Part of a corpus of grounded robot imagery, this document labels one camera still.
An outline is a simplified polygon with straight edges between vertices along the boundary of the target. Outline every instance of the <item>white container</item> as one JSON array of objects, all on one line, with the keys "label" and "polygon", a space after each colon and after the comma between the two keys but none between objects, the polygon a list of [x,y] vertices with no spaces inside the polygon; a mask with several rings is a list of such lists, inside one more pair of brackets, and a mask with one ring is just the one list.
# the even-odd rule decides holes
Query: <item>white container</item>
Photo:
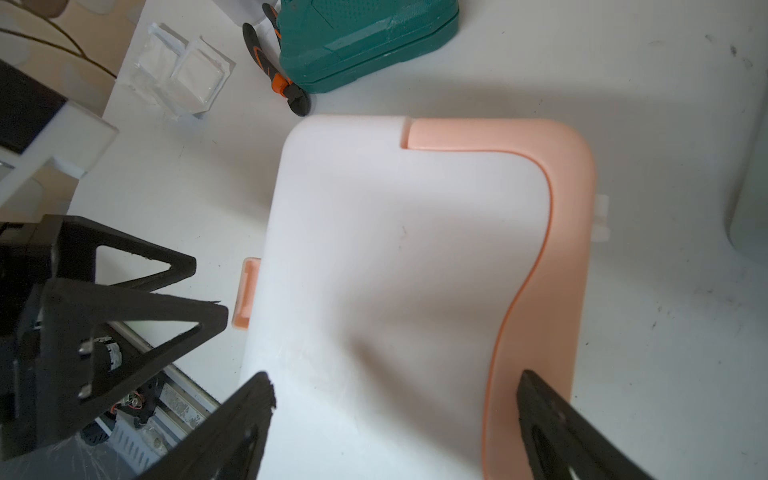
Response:
[{"label": "white container", "polygon": [[187,45],[157,95],[178,117],[198,114],[210,108],[229,76],[229,62],[198,38]]}]

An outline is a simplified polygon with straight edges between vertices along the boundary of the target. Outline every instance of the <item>wire cutters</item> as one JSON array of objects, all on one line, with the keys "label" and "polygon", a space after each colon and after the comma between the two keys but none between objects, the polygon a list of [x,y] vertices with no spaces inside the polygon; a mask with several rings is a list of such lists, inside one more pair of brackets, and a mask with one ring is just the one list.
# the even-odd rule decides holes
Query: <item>wire cutters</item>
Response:
[{"label": "wire cutters", "polygon": [[[267,3],[263,5],[263,10],[266,17],[272,23],[277,34],[277,41],[280,43],[282,39],[280,37],[280,30],[277,27],[277,12]],[[250,23],[243,23],[243,39],[248,47],[250,56],[272,81],[272,90],[288,99],[288,106],[293,113],[300,117],[305,117],[310,112],[310,96],[299,85],[293,83],[290,78],[283,76],[275,68],[273,63],[264,54],[259,37],[256,35],[256,30]]]}]

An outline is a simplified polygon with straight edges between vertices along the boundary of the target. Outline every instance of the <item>green toolbox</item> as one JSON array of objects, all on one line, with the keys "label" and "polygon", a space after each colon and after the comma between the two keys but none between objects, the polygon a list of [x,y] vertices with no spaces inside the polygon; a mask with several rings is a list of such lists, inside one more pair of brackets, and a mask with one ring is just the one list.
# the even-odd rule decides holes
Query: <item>green toolbox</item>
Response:
[{"label": "green toolbox", "polygon": [[443,46],[458,31],[456,0],[283,0],[280,65],[323,93]]}]

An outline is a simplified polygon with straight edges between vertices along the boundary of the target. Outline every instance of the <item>box lid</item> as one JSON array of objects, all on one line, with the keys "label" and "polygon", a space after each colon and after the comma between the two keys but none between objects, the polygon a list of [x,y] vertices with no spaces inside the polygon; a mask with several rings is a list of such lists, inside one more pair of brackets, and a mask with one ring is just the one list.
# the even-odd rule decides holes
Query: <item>box lid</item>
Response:
[{"label": "box lid", "polygon": [[280,65],[301,85],[428,36],[458,14],[456,0],[285,0]]}]

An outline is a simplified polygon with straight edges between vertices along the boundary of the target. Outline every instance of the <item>white table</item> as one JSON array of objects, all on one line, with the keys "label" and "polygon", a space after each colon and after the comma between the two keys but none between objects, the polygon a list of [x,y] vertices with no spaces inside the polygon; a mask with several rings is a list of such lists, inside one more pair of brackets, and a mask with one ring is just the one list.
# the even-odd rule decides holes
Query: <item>white table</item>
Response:
[{"label": "white table", "polygon": [[[768,3],[461,8],[444,48],[315,96],[315,112],[576,127],[611,197],[613,237],[592,250],[574,405],[658,478],[765,478],[768,268],[733,251],[724,224],[766,90]],[[243,258],[262,253],[280,148],[299,119],[210,0],[148,0],[121,77],[151,22],[202,35],[237,66],[200,120],[173,121],[115,88],[104,119],[120,134],[70,211],[195,256],[197,275],[165,291],[232,308]],[[143,271],[108,257],[99,277]],[[137,330],[158,344],[179,328]],[[177,365],[223,401],[244,340],[228,328]]]}]

